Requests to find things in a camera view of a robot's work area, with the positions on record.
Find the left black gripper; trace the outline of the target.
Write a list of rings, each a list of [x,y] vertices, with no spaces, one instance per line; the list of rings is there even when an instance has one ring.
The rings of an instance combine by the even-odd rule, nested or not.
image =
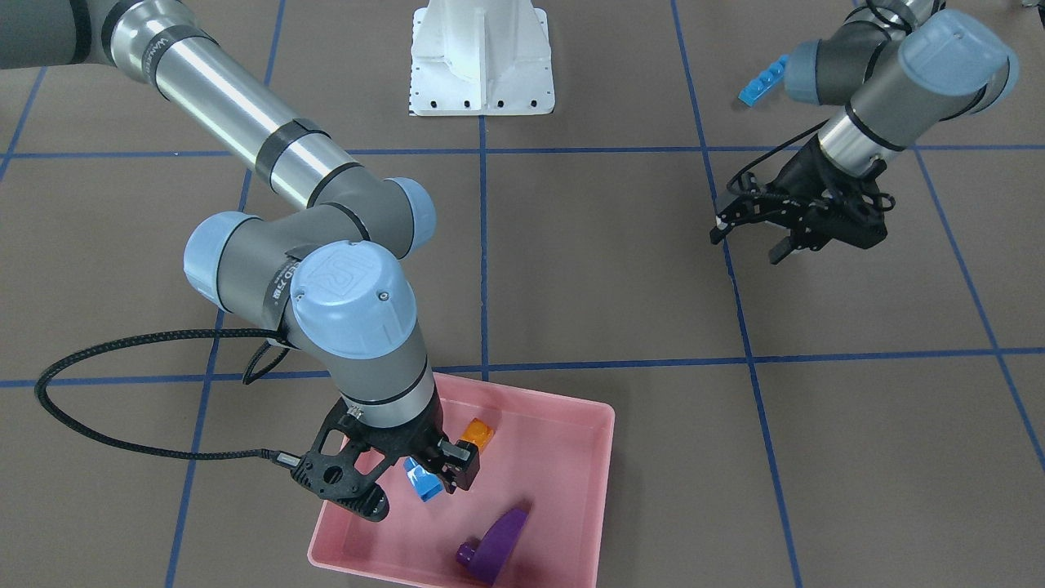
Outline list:
[[[841,171],[825,156],[820,138],[813,136],[773,180],[772,191],[777,194],[741,190],[723,211],[717,213],[715,226],[709,232],[710,242],[721,244],[738,226],[776,219],[780,215],[779,194],[787,194],[799,203],[810,203],[821,198],[829,184],[837,187],[840,183]],[[769,264],[779,265],[790,254],[807,249],[817,249],[817,235],[792,230],[769,250]]]

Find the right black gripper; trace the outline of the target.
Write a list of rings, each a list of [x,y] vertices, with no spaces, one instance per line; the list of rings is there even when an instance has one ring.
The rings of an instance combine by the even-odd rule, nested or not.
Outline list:
[[[361,424],[364,443],[376,448],[385,457],[413,457],[418,462],[442,462],[437,476],[444,490],[468,491],[480,472],[480,452],[474,444],[458,440],[449,443],[443,429],[440,399],[432,399],[418,416],[394,427]]]

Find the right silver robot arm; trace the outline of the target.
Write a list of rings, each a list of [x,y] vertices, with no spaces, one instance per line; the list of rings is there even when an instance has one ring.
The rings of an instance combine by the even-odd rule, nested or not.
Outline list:
[[[169,339],[258,338],[281,357],[300,351],[328,372],[339,398],[310,450],[198,452],[266,458],[323,499],[384,505],[380,477],[414,458],[448,492],[480,470],[473,440],[443,427],[404,257],[433,237],[434,204],[408,178],[381,179],[229,55],[182,1],[4,1],[2,67],[97,65],[142,83],[186,112],[284,198],[280,217],[219,212],[188,238],[194,290],[242,320],[239,330],[158,332],[100,344],[50,366],[41,405],[70,428],[116,446],[60,409],[50,383],[104,351]]]

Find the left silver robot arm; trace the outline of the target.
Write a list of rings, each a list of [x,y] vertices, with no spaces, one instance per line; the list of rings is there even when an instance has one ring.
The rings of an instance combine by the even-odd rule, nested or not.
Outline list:
[[[1020,62],[1000,37],[943,1],[866,1],[831,38],[802,43],[784,67],[788,96],[837,112],[796,137],[802,148],[772,181],[746,165],[709,232],[719,244],[742,225],[788,230],[777,264],[829,242],[869,249],[886,238],[895,198],[878,178],[934,124],[992,108],[1012,92]]]

